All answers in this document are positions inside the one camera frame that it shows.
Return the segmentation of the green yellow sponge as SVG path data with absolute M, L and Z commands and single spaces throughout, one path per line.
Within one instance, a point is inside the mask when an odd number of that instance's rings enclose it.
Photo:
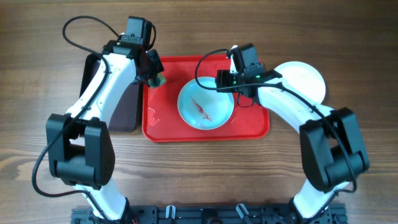
M 163 76 L 163 74 L 158 73 L 154 78 L 151 78 L 149 80 L 149 86 L 151 88 L 157 88 L 157 87 L 160 87 L 161 85 L 163 85 L 165 82 L 166 82 L 166 79 Z

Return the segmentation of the light blue ceramic plate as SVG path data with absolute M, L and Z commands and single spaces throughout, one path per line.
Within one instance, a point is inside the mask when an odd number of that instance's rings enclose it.
M 215 90 L 215 78 L 199 77 L 187 82 L 178 94 L 177 109 L 191 127 L 212 130 L 224 125 L 232 116 L 234 96 Z

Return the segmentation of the white ceramic plate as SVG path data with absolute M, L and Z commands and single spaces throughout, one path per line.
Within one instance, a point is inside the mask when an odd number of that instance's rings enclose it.
M 326 95 L 326 84 L 320 72 L 313 66 L 299 61 L 290 61 L 278 65 L 279 72 L 296 90 L 316 103 L 321 104 Z

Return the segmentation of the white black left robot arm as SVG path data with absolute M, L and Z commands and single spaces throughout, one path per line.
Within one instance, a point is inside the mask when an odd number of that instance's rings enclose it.
M 96 57 L 90 82 L 65 114 L 46 123 L 50 173 L 83 194 L 100 222 L 132 223 L 128 199 L 112 174 L 116 162 L 108 126 L 126 89 L 137 83 L 162 84 L 164 67 L 156 50 L 113 47 Z

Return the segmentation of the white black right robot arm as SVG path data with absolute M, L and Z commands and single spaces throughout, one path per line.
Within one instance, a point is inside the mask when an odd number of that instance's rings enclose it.
M 220 70 L 215 83 L 218 92 L 251 98 L 299 133 L 307 179 L 290 201 L 290 221 L 310 223 L 326 212 L 338 194 L 357 190 L 356 179 L 370 162 L 358 120 L 349 108 L 334 110 L 317 103 L 276 70 Z

